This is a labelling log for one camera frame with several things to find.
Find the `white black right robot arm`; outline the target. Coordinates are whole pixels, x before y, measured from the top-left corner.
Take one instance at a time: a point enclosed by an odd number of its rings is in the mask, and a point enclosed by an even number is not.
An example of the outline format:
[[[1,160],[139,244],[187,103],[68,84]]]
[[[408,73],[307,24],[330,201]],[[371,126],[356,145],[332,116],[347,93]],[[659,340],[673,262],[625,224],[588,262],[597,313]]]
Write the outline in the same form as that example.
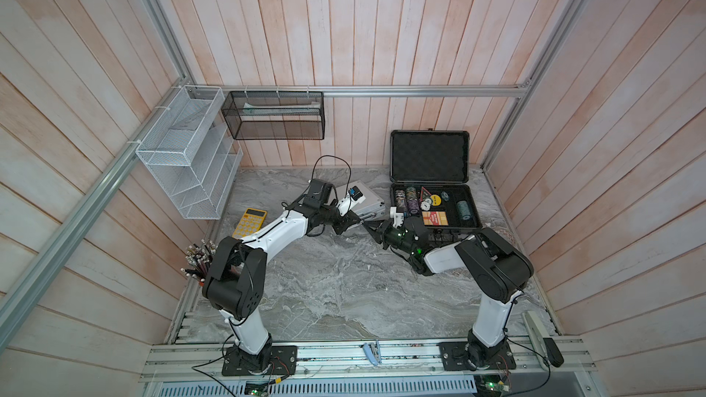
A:
[[[466,268],[482,292],[475,322],[463,344],[442,343],[439,351],[446,371],[478,371],[507,364],[507,320],[516,299],[534,274],[531,261],[489,227],[470,231],[465,239],[432,247],[429,229],[419,217],[364,222],[375,242],[390,248],[423,276]]]

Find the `silver aluminium poker case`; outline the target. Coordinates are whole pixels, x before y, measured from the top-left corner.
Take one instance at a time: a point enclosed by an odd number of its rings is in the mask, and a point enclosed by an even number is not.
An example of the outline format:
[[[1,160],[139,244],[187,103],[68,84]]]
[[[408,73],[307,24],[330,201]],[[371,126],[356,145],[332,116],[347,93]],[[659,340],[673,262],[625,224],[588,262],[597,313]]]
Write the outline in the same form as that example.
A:
[[[385,201],[360,180],[352,182],[348,189],[346,189],[345,185],[337,187],[335,193],[331,196],[331,199],[336,199],[338,201],[343,200],[353,187],[357,187],[360,190],[362,193],[362,200],[355,201],[351,207],[346,205],[346,207],[342,208],[340,212],[345,214],[348,211],[352,211],[364,221],[382,220],[387,211]]]

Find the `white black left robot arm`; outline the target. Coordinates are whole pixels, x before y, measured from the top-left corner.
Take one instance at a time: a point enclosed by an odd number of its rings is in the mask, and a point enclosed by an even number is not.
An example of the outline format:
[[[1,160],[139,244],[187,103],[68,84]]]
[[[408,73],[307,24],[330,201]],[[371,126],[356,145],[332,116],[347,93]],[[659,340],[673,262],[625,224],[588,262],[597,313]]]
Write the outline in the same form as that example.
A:
[[[353,208],[366,200],[362,191],[353,186],[342,200],[329,200],[333,189],[331,183],[314,178],[272,223],[243,238],[226,237],[216,247],[202,295],[231,329],[235,345],[224,359],[242,373],[274,368],[272,336],[258,309],[270,259],[318,226],[329,225],[340,235],[360,222]]]

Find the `dark grey poker case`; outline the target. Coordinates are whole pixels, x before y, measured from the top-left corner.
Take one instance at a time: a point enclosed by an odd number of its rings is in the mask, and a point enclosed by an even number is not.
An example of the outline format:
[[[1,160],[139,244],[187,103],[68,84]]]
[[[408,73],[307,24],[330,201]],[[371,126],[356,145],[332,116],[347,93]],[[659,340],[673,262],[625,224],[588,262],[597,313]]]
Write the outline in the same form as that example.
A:
[[[469,181],[470,134],[465,130],[394,130],[390,136],[390,199],[395,189],[415,187],[423,211],[445,211],[448,226],[429,226],[432,246],[445,246],[482,226]],[[473,217],[459,218],[456,203],[466,200]]]

